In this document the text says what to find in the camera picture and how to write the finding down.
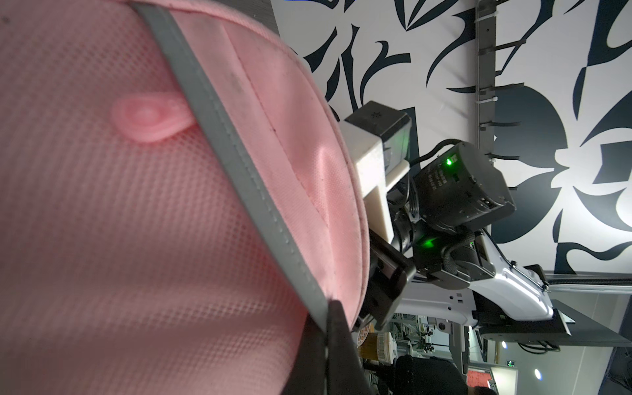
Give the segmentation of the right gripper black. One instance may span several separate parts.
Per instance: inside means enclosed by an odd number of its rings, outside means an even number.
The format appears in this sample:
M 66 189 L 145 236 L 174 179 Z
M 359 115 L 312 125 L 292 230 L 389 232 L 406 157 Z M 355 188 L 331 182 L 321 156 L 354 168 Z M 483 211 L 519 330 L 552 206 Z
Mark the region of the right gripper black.
M 390 208 L 394 237 L 370 232 L 370 277 L 357 326 L 383 328 L 413 281 L 462 290 L 495 276 L 475 239 L 516 207 L 503 175 L 471 143 L 442 142 Z

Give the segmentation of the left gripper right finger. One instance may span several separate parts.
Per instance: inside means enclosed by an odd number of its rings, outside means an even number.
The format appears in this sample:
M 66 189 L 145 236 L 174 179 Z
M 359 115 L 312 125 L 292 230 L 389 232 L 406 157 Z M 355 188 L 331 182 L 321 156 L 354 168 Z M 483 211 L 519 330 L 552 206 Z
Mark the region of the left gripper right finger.
M 340 301 L 329 302 L 327 394 L 372 394 Z

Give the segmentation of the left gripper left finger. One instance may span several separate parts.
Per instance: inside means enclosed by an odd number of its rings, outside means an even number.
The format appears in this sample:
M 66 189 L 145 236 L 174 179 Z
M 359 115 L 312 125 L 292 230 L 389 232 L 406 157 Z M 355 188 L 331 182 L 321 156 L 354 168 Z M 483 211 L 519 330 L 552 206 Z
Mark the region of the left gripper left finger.
M 282 395 L 323 395 L 326 391 L 327 335 L 308 316 L 294 366 Z

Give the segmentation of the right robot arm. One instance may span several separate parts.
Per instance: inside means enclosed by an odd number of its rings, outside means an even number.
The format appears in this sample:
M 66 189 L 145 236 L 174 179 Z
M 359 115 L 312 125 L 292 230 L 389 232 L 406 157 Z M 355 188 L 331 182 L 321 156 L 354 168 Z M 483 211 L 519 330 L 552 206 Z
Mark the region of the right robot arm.
M 551 344 L 569 337 L 538 265 L 520 267 L 488 227 L 515 212 L 501 172 L 471 143 L 447 139 L 418 157 L 399 202 L 393 237 L 370 235 L 370 277 L 355 329 L 382 329 L 397 311 L 426 315 L 483 337 Z

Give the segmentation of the pink student backpack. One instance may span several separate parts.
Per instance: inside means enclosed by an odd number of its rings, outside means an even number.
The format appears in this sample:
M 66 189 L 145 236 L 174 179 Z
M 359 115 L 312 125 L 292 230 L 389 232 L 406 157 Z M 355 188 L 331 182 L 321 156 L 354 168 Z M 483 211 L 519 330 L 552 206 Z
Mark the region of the pink student backpack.
M 351 331 L 360 184 L 309 71 L 214 1 L 1 4 L 1 391 L 281 394 Z

